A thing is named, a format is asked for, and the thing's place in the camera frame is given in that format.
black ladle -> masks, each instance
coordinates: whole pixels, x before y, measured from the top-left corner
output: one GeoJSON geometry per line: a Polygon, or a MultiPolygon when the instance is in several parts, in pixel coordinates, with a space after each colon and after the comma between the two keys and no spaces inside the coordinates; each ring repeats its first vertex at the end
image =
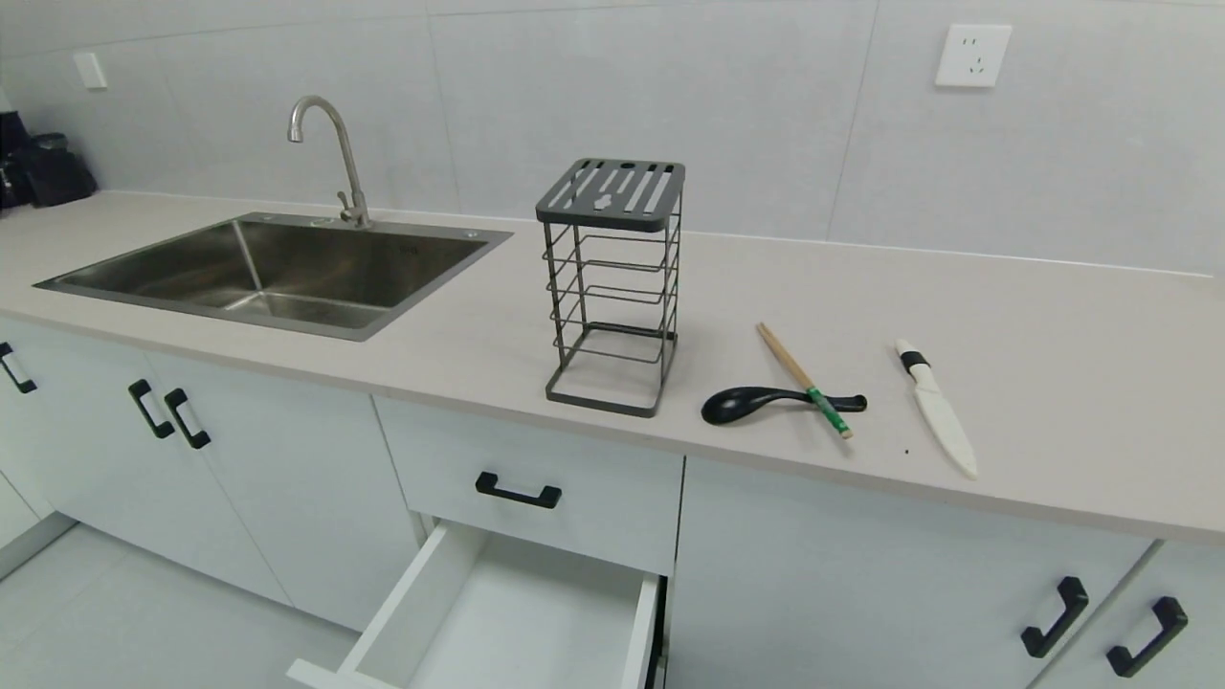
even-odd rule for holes
{"type": "MultiPolygon", "coordinates": [[[[799,400],[812,405],[812,400],[807,395],[795,390],[756,386],[733,387],[723,392],[717,392],[707,400],[702,405],[702,418],[712,425],[723,425],[742,419],[775,400],[799,400]]],[[[826,395],[826,400],[829,400],[834,409],[840,413],[867,409],[867,397],[862,395],[855,395],[854,397],[831,397],[826,395]]]]}

drawer handle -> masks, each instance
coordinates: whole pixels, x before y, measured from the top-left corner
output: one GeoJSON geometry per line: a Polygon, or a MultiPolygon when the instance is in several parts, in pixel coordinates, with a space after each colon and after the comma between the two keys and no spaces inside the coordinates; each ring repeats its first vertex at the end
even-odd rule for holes
{"type": "Polygon", "coordinates": [[[7,342],[0,342],[0,367],[4,367],[4,371],[9,374],[9,380],[11,380],[12,384],[17,386],[17,392],[21,392],[22,395],[29,395],[34,390],[38,390],[38,386],[34,385],[33,380],[27,380],[24,383],[21,383],[17,380],[17,376],[12,374],[12,369],[9,368],[9,364],[5,363],[4,360],[4,358],[11,353],[12,353],[12,346],[10,346],[7,342]]]}
{"type": "Polygon", "coordinates": [[[561,488],[557,488],[556,485],[545,485],[544,490],[540,490],[539,497],[502,490],[497,488],[497,474],[488,471],[480,472],[480,477],[477,478],[477,493],[480,493],[481,495],[503,498],[506,500],[514,500],[516,503],[544,508],[546,510],[556,508],[557,500],[561,499],[561,488]]]}
{"type": "Polygon", "coordinates": [[[152,391],[153,389],[149,387],[149,381],[143,378],[127,386],[127,394],[131,395],[132,401],[136,402],[136,408],[140,409],[141,416],[145,417],[145,423],[149,424],[149,430],[153,432],[153,436],[160,440],[174,433],[174,425],[172,425],[168,421],[153,423],[153,417],[149,416],[148,407],[145,406],[145,401],[141,398],[152,391]]]}
{"type": "Polygon", "coordinates": [[[187,439],[187,445],[191,445],[192,450],[198,450],[205,445],[212,443],[213,439],[209,438],[203,429],[201,429],[200,433],[196,433],[195,435],[192,435],[191,432],[187,430],[187,424],[184,423],[183,416],[179,414],[179,407],[186,403],[187,403],[187,394],[183,391],[183,387],[175,387],[174,390],[170,391],[169,395],[165,396],[165,406],[170,407],[170,416],[174,417],[174,423],[179,424],[179,430],[181,430],[184,438],[187,439]]]}
{"type": "Polygon", "coordinates": [[[1020,640],[1025,642],[1025,651],[1031,657],[1045,658],[1046,653],[1060,642],[1060,639],[1072,629],[1076,619],[1089,607],[1089,595],[1084,592],[1080,580],[1074,576],[1065,576],[1058,586],[1060,598],[1063,598],[1063,614],[1055,620],[1051,630],[1042,634],[1036,626],[1027,626],[1020,633],[1020,640]]]}
{"type": "Polygon", "coordinates": [[[1149,661],[1156,657],[1174,638],[1187,626],[1187,613],[1182,612],[1182,606],[1174,596],[1165,596],[1153,604],[1153,614],[1161,623],[1161,633],[1149,641],[1148,646],[1134,658],[1132,652],[1125,646],[1115,646],[1106,652],[1106,660],[1118,677],[1136,677],[1136,673],[1144,668],[1149,661]]]}

kitchen knife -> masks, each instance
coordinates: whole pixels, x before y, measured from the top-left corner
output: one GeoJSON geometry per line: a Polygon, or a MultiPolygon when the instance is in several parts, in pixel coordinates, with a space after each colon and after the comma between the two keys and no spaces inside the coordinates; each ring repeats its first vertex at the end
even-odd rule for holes
{"type": "Polygon", "coordinates": [[[915,400],[919,402],[919,411],[922,412],[927,425],[936,435],[936,440],[944,447],[957,468],[969,478],[979,478],[979,462],[974,459],[974,447],[970,439],[962,429],[962,422],[957,421],[953,406],[944,398],[944,394],[936,385],[936,376],[931,373],[931,365],[922,354],[915,351],[905,340],[898,340],[898,356],[902,365],[907,367],[907,373],[915,379],[915,400]]]}

wall outlet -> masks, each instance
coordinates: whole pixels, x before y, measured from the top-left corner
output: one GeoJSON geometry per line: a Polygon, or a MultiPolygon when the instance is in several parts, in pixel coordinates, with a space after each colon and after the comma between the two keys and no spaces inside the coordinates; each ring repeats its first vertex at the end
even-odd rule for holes
{"type": "Polygon", "coordinates": [[[991,88],[1000,78],[1011,26],[953,25],[936,70],[936,86],[991,88]]]}
{"type": "Polygon", "coordinates": [[[81,85],[89,91],[105,91],[107,75],[102,74],[102,65],[98,64],[98,55],[94,53],[76,53],[72,55],[76,63],[77,74],[81,75],[81,85]]]}

sink basin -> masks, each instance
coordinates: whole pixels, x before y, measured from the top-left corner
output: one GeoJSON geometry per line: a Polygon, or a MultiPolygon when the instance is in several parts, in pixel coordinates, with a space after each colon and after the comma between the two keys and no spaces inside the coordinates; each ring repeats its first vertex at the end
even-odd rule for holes
{"type": "Polygon", "coordinates": [[[510,237],[249,213],[34,287],[364,341],[510,237]]]}

